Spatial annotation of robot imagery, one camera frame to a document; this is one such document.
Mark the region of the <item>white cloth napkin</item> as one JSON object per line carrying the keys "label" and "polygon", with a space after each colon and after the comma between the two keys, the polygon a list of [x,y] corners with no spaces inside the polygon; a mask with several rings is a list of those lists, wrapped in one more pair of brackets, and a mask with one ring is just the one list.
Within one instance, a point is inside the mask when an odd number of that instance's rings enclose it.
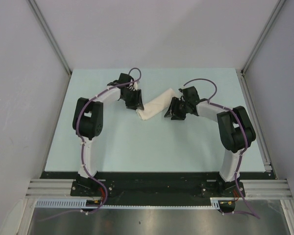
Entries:
{"label": "white cloth napkin", "polygon": [[136,112],[141,120],[148,120],[168,108],[172,98],[177,97],[176,92],[169,88],[161,95],[144,105],[144,110],[137,109]]}

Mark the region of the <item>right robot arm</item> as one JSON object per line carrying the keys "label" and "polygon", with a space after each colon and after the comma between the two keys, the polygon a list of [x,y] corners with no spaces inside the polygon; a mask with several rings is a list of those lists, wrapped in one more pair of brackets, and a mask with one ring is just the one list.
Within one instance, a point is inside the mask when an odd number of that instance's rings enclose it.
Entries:
{"label": "right robot arm", "polygon": [[195,87],[179,90],[180,98],[173,97],[166,118],[185,120],[187,114],[207,118],[218,124],[220,140],[225,148],[216,190],[221,196],[228,196],[234,190],[232,182],[238,180],[244,153],[256,139],[256,133],[246,109],[237,106],[233,109],[199,98]]}

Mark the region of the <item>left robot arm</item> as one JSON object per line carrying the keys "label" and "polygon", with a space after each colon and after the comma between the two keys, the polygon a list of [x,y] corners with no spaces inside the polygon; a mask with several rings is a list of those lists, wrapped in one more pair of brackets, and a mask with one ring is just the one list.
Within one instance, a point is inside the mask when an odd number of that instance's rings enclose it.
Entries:
{"label": "left robot arm", "polygon": [[81,139],[81,167],[78,174],[86,178],[81,185],[84,193],[92,196],[98,191],[98,183],[89,179],[96,175],[98,166],[92,157],[92,146],[103,130],[104,107],[118,100],[123,100],[131,110],[143,110],[142,91],[138,82],[142,74],[134,79],[130,73],[121,73],[117,80],[107,84],[107,87],[91,99],[79,98],[73,117],[73,129]]}

